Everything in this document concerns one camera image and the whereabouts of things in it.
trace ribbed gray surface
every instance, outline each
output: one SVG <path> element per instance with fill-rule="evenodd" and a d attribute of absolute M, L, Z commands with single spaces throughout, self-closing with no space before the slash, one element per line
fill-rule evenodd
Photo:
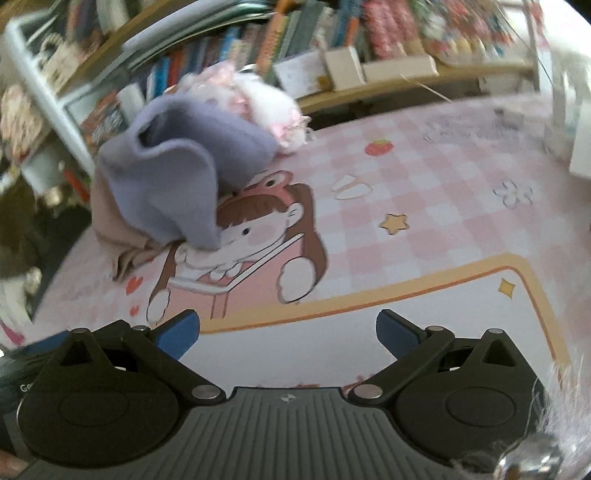
<path fill-rule="evenodd" d="M 227 403 L 193 409 L 166 445 L 142 459 L 96 471 L 38 461 L 19 479 L 457 480 L 459 476 L 409 448 L 383 411 L 355 407 L 336 388 L 238 388 Z"/>

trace red strawberry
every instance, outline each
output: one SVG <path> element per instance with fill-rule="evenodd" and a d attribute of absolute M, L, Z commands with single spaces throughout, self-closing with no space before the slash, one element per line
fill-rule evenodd
<path fill-rule="evenodd" d="M 381 140 L 371 142 L 367 147 L 365 147 L 365 153 L 372 157 L 380 157 L 391 151 L 393 148 L 394 145 L 392 142 L 383 138 Z"/>

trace wooden shelf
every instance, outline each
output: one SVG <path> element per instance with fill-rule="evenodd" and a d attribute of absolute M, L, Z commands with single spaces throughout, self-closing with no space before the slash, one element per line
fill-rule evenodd
<path fill-rule="evenodd" d="M 367 83 L 361 87 L 341 90 L 340 92 L 324 92 L 310 95 L 298 100 L 302 112 L 306 115 L 347 103 L 364 100 L 384 93 L 401 92 L 417 88 L 416 82 L 424 85 L 437 85 L 439 83 L 459 82 L 462 80 L 475 80 L 489 75 L 516 73 L 530 74 L 534 71 L 531 63 L 523 64 L 497 64 L 497 65 L 470 65 L 465 67 L 448 67 L 438 63 L 439 76 L 420 77 L 409 79 L 390 80 L 388 82 Z"/>
<path fill-rule="evenodd" d="M 146 10 L 129 20 L 123 27 L 113 33 L 100 48 L 90 56 L 78 69 L 68 84 L 61 91 L 82 79 L 92 79 L 102 72 L 120 54 L 121 46 L 131 37 L 137 35 L 150 25 L 176 12 L 194 0 L 155 0 Z"/>

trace orange border line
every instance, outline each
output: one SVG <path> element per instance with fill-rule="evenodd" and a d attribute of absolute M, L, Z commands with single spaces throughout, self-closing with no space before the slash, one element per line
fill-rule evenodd
<path fill-rule="evenodd" d="M 355 292 L 340 297 L 332 297 L 331 299 L 317 300 L 309 303 L 250 309 L 237 312 L 237 314 L 221 319 L 205 320 L 202 322 L 202 334 L 206 335 L 271 325 L 281 325 L 284 323 L 299 322 L 302 320 L 310 320 L 339 313 L 362 310 L 454 287 L 472 280 L 477 280 L 478 278 L 484 278 L 499 273 L 503 270 L 513 271 L 523 282 L 538 320 L 540 321 L 540 326 L 544 332 L 552 358 L 562 365 L 569 364 L 570 358 L 566 343 L 560 332 L 560 328 L 557 325 L 550 302 L 548 301 L 540 282 L 535 276 L 533 269 L 529 265 L 529 262 L 524 257 L 514 254 L 496 255 L 461 267 L 436 272 L 424 277 L 376 288 L 374 290 Z M 392 289 L 402 290 L 403 293 L 392 295 Z M 337 304 L 341 305 L 343 303 L 348 303 L 348 306 L 337 307 Z M 257 321 L 253 323 L 245 323 L 245 317 L 257 318 Z"/>

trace plush toy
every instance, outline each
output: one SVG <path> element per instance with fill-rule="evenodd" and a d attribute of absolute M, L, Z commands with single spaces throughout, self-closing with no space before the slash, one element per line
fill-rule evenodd
<path fill-rule="evenodd" d="M 236 72 L 232 61 L 220 62 L 200 74 L 186 74 L 176 92 L 189 93 L 272 133 L 283 154 L 306 143 L 310 118 L 302 115 L 295 100 L 258 75 Z"/>

